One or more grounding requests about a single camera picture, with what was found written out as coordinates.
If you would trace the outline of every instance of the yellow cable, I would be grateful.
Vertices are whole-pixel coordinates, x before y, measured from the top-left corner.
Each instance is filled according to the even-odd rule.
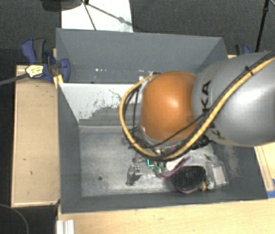
[[[182,147],[180,148],[177,152],[175,152],[174,154],[167,156],[165,158],[163,158],[163,160],[167,160],[167,159],[172,159],[175,158],[177,156],[179,156],[180,154],[186,152],[199,138],[200,136],[203,135],[203,133],[207,130],[207,128],[209,127],[209,125],[211,124],[211,122],[215,119],[215,117],[217,116],[217,114],[219,113],[219,111],[221,110],[221,108],[224,106],[224,104],[226,103],[226,101],[232,96],[232,94],[241,87],[241,85],[243,85],[248,79],[251,78],[251,76],[253,76],[254,74],[256,74],[257,72],[259,72],[261,69],[263,69],[264,67],[266,67],[269,63],[271,63],[274,58],[271,58],[261,64],[259,64],[257,67],[255,67],[254,69],[251,70],[251,72],[246,73],[241,79],[239,79],[224,95],[223,97],[220,99],[220,101],[218,102],[218,104],[214,107],[214,109],[209,113],[208,117],[206,118],[205,122],[201,125],[201,127],[197,130],[197,132],[194,134],[194,136]],[[131,87],[126,93],[125,95],[122,97],[121,103],[120,103],[120,107],[119,107],[119,118],[120,118],[120,122],[123,128],[124,133],[126,134],[126,136],[128,137],[130,143],[137,149],[139,150],[141,153],[143,153],[144,155],[150,156],[150,157],[159,157],[160,155],[156,155],[154,153],[151,153],[147,150],[145,150],[144,148],[142,148],[140,145],[138,145],[136,143],[136,141],[134,140],[134,138],[131,136],[125,121],[124,121],[124,117],[122,115],[123,112],[123,106],[125,104],[126,99],[128,98],[128,96],[130,95],[130,93],[135,90],[136,88],[138,88],[142,83],[144,83],[145,81],[153,78],[154,76],[148,76],[144,79],[142,79],[141,81],[139,81],[137,84],[135,84],[133,87]]]
[[[136,148],[138,149],[141,153],[147,155],[147,156],[152,156],[152,157],[157,157],[158,155],[156,154],[153,154],[151,152],[148,152],[147,150],[145,150],[144,148],[142,148],[140,145],[138,145],[136,143],[136,141],[134,140],[134,138],[132,137],[132,135],[130,134],[127,126],[126,126],[126,123],[124,121],[124,117],[123,117],[123,106],[126,102],[126,99],[128,98],[128,96],[131,94],[131,92],[133,90],[135,90],[136,88],[138,88],[140,85],[142,85],[144,82],[146,82],[147,80],[153,78],[154,76],[153,75],[150,75],[150,76],[147,76],[145,77],[144,79],[140,80],[138,83],[136,83],[133,87],[131,87],[125,94],[124,96],[122,97],[122,100],[120,102],[120,106],[119,106],[119,119],[120,119],[120,123],[121,123],[121,126],[122,126],[122,129],[124,131],[124,133],[126,134],[127,138],[129,139],[130,143]]]

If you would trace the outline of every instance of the wooden table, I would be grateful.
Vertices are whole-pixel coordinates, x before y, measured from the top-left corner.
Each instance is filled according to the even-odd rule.
[[[24,72],[17,67],[17,74]],[[55,205],[59,193],[56,89],[42,80],[16,84],[12,207]],[[256,148],[266,187],[275,178],[275,143]],[[272,233],[275,198],[222,204],[61,215],[76,234]]]

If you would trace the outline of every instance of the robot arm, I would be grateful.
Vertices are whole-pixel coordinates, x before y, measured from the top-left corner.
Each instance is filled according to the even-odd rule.
[[[275,52],[213,63],[196,79],[183,72],[147,79],[139,125],[143,145],[126,128],[122,106],[119,113],[129,141],[149,159],[178,159],[201,137],[229,146],[275,141]],[[124,96],[123,106],[142,83]],[[155,152],[147,150],[149,146],[156,147]]]

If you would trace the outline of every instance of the wooden board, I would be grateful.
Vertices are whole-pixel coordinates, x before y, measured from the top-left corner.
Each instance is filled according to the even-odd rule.
[[[17,75],[25,66],[17,67]],[[59,199],[55,86],[40,79],[17,81],[11,206],[54,205]]]

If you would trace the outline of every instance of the gray bin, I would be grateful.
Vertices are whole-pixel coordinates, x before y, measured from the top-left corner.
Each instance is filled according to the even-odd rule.
[[[72,69],[69,83],[58,89],[62,213],[267,198],[254,149],[217,144],[206,148],[226,166],[230,184],[220,190],[178,193],[146,165],[133,187],[125,185],[135,152],[122,141],[122,95],[149,71],[197,73],[226,59],[223,39],[63,29],[56,34],[58,58],[68,58]]]

